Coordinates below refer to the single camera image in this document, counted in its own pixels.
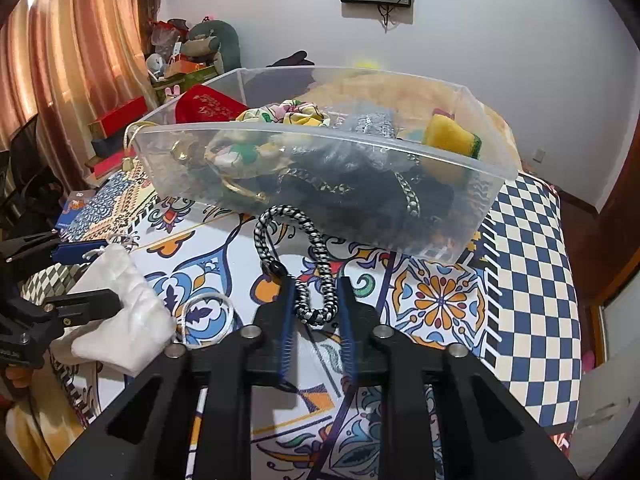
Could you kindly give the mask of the person's left hand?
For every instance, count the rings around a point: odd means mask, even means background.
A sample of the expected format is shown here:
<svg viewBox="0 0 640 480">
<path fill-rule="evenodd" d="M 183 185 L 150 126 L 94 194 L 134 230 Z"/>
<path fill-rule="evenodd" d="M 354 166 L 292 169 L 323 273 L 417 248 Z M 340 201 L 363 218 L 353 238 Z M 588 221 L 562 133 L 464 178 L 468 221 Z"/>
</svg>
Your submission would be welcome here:
<svg viewBox="0 0 640 480">
<path fill-rule="evenodd" d="M 34 369 L 10 364 L 3 370 L 3 380 L 12 389 L 24 390 L 32 383 Z"/>
</svg>

